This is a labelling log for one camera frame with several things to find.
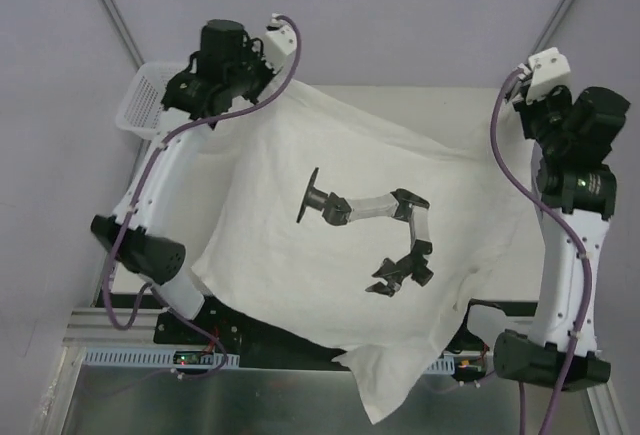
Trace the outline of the white t shirt robot print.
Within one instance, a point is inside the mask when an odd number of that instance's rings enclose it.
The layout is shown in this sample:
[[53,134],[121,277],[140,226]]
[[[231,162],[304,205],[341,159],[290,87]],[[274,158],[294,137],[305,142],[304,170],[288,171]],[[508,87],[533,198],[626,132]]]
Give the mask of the white t shirt robot print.
[[[254,319],[341,350],[372,423],[396,411],[458,330],[468,302],[534,300],[544,246],[533,205],[499,170],[487,89],[349,89],[293,82],[241,118],[227,198],[193,272]],[[300,207],[315,182],[347,199],[404,188],[429,202],[425,285],[369,288],[411,248],[407,223],[336,227]]]

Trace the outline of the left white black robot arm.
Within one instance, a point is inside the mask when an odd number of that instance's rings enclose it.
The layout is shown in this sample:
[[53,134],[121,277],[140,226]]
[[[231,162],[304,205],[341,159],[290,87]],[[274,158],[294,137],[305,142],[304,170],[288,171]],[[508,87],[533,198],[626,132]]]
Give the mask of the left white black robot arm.
[[93,218],[90,231],[108,254],[102,272],[107,315],[118,330],[109,279],[120,263],[140,277],[176,316],[176,330],[188,343],[204,342],[210,318],[201,313],[205,297],[184,268],[186,248],[166,236],[167,210],[187,168],[223,121],[255,113],[286,88],[269,87],[281,71],[293,74],[299,64],[300,32],[285,15],[274,15],[260,37],[243,24],[208,21],[198,50],[170,78],[159,101],[159,125],[142,165],[121,201],[108,216]]

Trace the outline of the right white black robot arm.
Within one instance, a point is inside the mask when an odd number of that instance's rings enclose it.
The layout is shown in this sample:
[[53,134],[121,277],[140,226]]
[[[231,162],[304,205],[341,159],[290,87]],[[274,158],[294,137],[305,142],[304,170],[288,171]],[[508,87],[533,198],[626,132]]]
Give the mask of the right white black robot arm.
[[604,160],[626,122],[629,101],[592,86],[573,97],[557,86],[542,100],[513,102],[525,138],[542,157],[537,192],[545,254],[541,291],[526,334],[507,329],[494,345],[502,379],[575,392],[608,382],[597,354],[594,295],[601,249],[614,215],[617,180]]

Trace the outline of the white perforated plastic basket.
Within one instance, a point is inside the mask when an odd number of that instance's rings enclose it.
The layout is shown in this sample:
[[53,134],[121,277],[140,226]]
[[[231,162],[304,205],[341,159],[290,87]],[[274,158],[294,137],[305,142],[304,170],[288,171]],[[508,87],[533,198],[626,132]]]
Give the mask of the white perforated plastic basket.
[[148,62],[134,75],[115,116],[118,129],[151,141],[160,133],[189,123],[189,114],[161,104],[167,83],[185,68],[173,62]]

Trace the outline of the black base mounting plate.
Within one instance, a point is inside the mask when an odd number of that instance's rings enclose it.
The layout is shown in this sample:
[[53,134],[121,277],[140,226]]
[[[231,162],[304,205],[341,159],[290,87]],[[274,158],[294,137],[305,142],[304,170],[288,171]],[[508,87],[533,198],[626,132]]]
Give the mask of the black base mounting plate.
[[335,361],[345,352],[315,344],[286,330],[237,312],[214,296],[205,298],[204,312],[190,328],[172,314],[155,323],[153,342],[204,348],[215,337],[226,352],[239,357],[242,368],[344,371]]

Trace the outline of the aluminium frame rail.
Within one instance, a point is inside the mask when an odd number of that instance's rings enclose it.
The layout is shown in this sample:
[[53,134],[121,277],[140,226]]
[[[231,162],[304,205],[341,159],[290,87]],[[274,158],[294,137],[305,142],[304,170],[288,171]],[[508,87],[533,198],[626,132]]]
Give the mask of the aluminium frame rail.
[[142,347],[149,349],[199,350],[203,353],[218,353],[219,350],[200,349],[186,345],[159,345],[153,342],[155,323],[165,313],[159,308],[155,299],[143,298],[143,308],[137,313],[131,328],[118,330],[111,324],[106,311],[102,307],[76,309],[71,315],[64,337],[69,345],[87,345],[90,347]]

